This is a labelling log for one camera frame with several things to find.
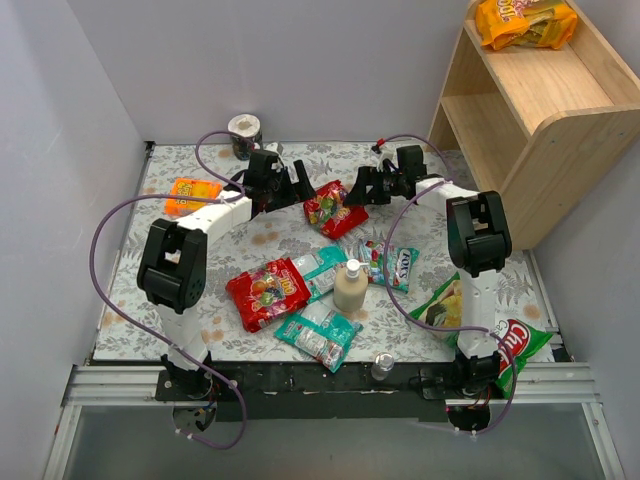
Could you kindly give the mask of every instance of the blue snack bag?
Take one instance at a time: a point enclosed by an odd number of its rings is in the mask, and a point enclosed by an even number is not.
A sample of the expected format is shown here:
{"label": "blue snack bag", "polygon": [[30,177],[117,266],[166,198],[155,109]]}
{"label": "blue snack bag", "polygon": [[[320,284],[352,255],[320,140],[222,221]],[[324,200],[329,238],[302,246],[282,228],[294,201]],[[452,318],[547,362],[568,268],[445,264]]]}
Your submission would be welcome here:
{"label": "blue snack bag", "polygon": [[293,260],[293,265],[298,269],[311,292],[308,303],[315,302],[333,290],[336,272],[347,260],[347,256],[337,245],[329,245]]}
{"label": "blue snack bag", "polygon": [[[420,250],[410,247],[394,247],[389,245],[387,253],[387,268],[389,269],[389,283],[393,288],[409,292],[409,276],[411,267],[420,256]],[[366,263],[364,271],[369,277],[369,283],[384,285],[384,242],[374,240],[360,240],[358,244],[360,262]]]}
{"label": "blue snack bag", "polygon": [[311,355],[335,373],[360,330],[360,323],[351,322],[326,305],[316,302],[287,317],[275,335]]}

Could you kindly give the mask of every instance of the shelf board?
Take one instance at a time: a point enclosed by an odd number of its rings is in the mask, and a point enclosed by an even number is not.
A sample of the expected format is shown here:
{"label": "shelf board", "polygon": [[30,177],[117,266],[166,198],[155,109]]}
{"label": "shelf board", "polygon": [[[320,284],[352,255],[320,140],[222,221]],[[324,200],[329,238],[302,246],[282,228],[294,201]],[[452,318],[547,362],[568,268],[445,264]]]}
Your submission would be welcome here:
{"label": "shelf board", "polygon": [[527,143],[501,94],[442,97],[441,104],[478,188],[500,191]]}
{"label": "shelf board", "polygon": [[614,105],[570,45],[495,52],[481,46],[475,20],[464,29],[525,134],[558,112]]}

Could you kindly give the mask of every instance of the tabletop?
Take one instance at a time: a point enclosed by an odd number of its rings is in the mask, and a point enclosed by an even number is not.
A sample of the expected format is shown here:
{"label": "tabletop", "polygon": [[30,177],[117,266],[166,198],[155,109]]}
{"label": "tabletop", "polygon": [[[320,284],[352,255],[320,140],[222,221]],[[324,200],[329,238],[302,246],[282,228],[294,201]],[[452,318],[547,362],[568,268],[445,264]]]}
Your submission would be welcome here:
{"label": "tabletop", "polygon": [[[376,160],[365,143],[285,143],[282,159],[291,166],[303,160],[314,188],[340,179],[350,189],[358,166],[375,165]],[[246,168],[228,145],[207,145],[203,160],[214,171],[227,177]],[[460,152],[446,152],[447,167],[439,157],[425,153],[429,173],[448,175],[456,184],[475,188]],[[155,146],[141,186],[142,193],[168,193],[176,178],[208,179],[198,165],[193,146]],[[382,239],[399,210],[406,204],[394,198],[390,205],[368,206],[369,220],[349,232],[340,245],[350,247],[359,239]],[[136,274],[151,223],[169,218],[163,212],[164,201],[148,200],[136,205],[112,279],[112,300],[144,324],[162,330],[154,306],[136,285]],[[331,240],[309,226],[302,205],[260,214],[251,222],[227,233],[210,248],[207,255],[207,284],[195,308],[200,314],[202,337],[214,361],[312,361],[306,354],[274,337],[279,322],[258,333],[242,328],[238,311],[225,291],[227,282],[245,270],[281,257],[295,258],[331,244]],[[420,250],[411,270],[408,294],[398,292],[401,305],[409,310],[431,298],[433,292],[456,271],[449,259],[446,221],[443,215],[426,207],[409,209],[403,217],[393,244]],[[332,295],[322,300],[333,306]],[[541,300],[536,297],[532,275],[523,252],[514,252],[499,274],[496,295],[496,321],[519,318],[544,330],[548,321],[541,315]],[[350,314],[364,326],[354,340],[346,361],[369,362],[382,351],[393,354],[396,362],[447,362],[453,351],[440,340],[409,322],[395,310],[383,286],[370,285],[364,306]],[[114,312],[103,312],[94,360],[158,360],[167,347],[136,329]],[[546,345],[532,361],[552,362],[551,347]]]}

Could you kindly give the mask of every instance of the white wall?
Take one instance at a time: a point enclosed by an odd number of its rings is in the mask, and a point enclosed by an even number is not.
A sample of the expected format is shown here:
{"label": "white wall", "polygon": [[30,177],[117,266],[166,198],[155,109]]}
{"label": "white wall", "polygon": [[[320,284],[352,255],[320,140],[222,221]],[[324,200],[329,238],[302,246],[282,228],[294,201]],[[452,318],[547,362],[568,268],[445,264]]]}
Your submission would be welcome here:
{"label": "white wall", "polygon": [[468,0],[69,0],[145,140],[426,134]]}
{"label": "white wall", "polygon": [[[0,478],[40,478],[100,301],[93,229],[144,144],[65,0],[0,0]],[[124,217],[107,230],[108,278]]]}
{"label": "white wall", "polygon": [[[640,74],[637,0],[579,1]],[[627,478],[640,478],[640,144],[536,249],[563,337],[588,360]]]}

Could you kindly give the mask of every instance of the gray floor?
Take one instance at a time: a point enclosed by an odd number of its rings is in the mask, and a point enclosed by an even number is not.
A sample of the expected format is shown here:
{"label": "gray floor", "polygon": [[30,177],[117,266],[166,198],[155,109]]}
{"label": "gray floor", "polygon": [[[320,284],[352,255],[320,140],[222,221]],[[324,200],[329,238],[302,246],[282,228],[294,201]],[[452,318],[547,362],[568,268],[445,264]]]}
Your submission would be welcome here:
{"label": "gray floor", "polygon": [[[207,435],[229,439],[237,424]],[[66,479],[598,479],[580,405],[516,405],[472,441],[407,420],[269,420],[217,452],[173,432],[171,409],[84,408]]]}

